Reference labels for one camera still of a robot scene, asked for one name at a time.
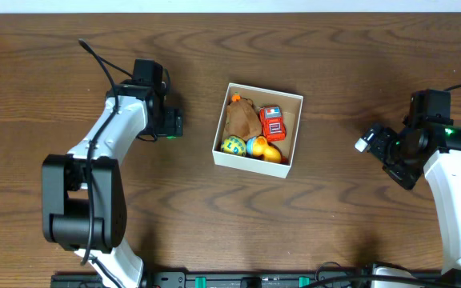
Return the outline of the yellow ball blue letters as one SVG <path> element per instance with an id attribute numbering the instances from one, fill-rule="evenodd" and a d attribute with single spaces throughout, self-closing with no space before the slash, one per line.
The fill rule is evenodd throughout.
<path id="1" fill-rule="evenodd" d="M 240 137 L 230 136 L 222 142 L 220 151 L 244 157 L 247 154 L 247 144 Z"/>

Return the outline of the brown plush capybara toy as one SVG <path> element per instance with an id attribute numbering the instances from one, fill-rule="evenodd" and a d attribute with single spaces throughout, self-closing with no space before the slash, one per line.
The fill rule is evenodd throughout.
<path id="1" fill-rule="evenodd" d="M 225 131 L 245 141 L 262 133 L 262 123 L 251 99 L 243 98 L 239 93 L 231 96 L 231 102 L 226 107 Z"/>

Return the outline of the orange rubber duck blue cap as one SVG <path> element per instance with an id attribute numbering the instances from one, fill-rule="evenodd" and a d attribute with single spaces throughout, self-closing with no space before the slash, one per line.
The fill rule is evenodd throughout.
<path id="1" fill-rule="evenodd" d="M 283 163 L 285 158 L 281 151 L 272 146 L 264 136 L 257 136 L 247 141 L 247 153 L 253 158 L 259 158 L 266 162 Z"/>

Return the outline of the red toy car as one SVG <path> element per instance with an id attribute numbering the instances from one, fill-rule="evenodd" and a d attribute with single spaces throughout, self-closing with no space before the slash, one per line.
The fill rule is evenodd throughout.
<path id="1" fill-rule="evenodd" d="M 263 136 L 268 142 L 282 141 L 286 137 L 283 114 L 279 106 L 264 106 L 259 110 Z"/>

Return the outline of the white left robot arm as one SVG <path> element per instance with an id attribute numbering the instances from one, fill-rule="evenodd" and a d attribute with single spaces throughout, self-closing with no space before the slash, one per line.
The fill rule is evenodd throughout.
<path id="1" fill-rule="evenodd" d="M 90 263 L 106 287 L 146 286 L 144 261 L 125 239 L 120 166 L 135 139 L 182 135 L 181 110 L 164 105 L 168 89 L 165 82 L 118 84 L 88 134 L 42 163 L 44 238 Z"/>

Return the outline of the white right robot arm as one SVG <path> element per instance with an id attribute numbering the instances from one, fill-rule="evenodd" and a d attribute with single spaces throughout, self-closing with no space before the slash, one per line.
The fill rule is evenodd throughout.
<path id="1" fill-rule="evenodd" d="M 397 133 L 374 124 L 355 149 L 376 157 L 406 190 L 426 179 L 443 243 L 443 268 L 435 284 L 461 287 L 461 128 L 451 122 L 421 122 Z"/>

